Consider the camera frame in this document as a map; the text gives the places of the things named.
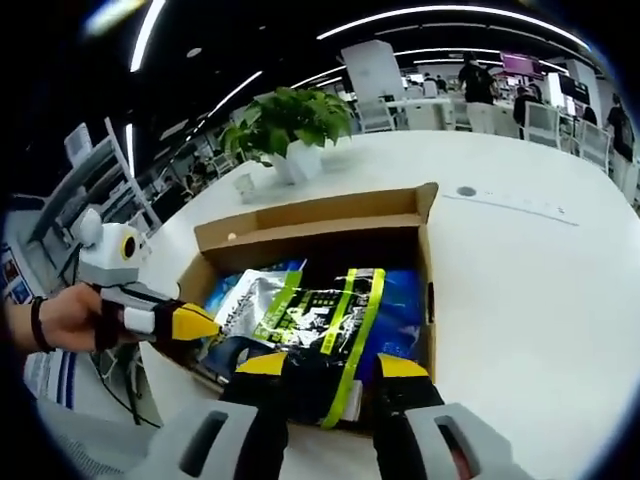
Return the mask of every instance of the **computer monitor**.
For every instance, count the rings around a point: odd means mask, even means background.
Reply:
[[[544,78],[540,62],[532,57],[500,52],[504,71],[537,79]]]
[[[563,95],[571,97],[585,105],[591,105],[589,87],[567,75],[558,75],[558,77],[560,79],[560,91]]]

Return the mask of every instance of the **white robot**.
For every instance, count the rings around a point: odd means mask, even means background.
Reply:
[[[80,223],[79,236],[78,277],[100,292],[103,317],[123,310],[124,327],[147,340],[194,340],[219,333],[218,325],[202,308],[139,281],[144,240],[135,228],[103,224],[98,212],[89,209]]]

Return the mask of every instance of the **human hand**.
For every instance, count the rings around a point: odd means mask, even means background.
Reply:
[[[96,350],[94,318],[101,315],[100,294],[85,283],[64,289],[57,296],[47,299],[40,307],[42,333],[47,343],[54,348],[73,352]],[[106,321],[122,323],[122,312],[118,318]],[[121,329],[120,342],[135,342],[136,336]]]

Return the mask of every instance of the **potted plant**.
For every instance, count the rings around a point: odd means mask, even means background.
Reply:
[[[278,88],[254,100],[239,124],[220,137],[228,154],[274,166],[286,183],[301,183],[322,169],[325,142],[334,145],[351,134],[351,110],[336,95],[321,90]]]

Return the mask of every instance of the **green leaves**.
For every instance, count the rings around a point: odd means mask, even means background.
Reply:
[[[306,146],[318,145],[319,147],[324,147],[325,136],[322,131],[299,129],[293,133],[295,133],[296,137],[298,137]]]
[[[241,152],[248,159],[259,159],[261,154],[286,158],[287,147],[298,139],[322,147],[327,139],[335,144],[341,135],[351,135],[351,115],[349,105],[335,95],[279,87],[254,100],[240,124],[225,129],[220,143],[228,153]]]
[[[281,157],[286,158],[289,143],[287,131],[284,128],[274,128],[269,132],[269,150],[265,153],[277,153]]]

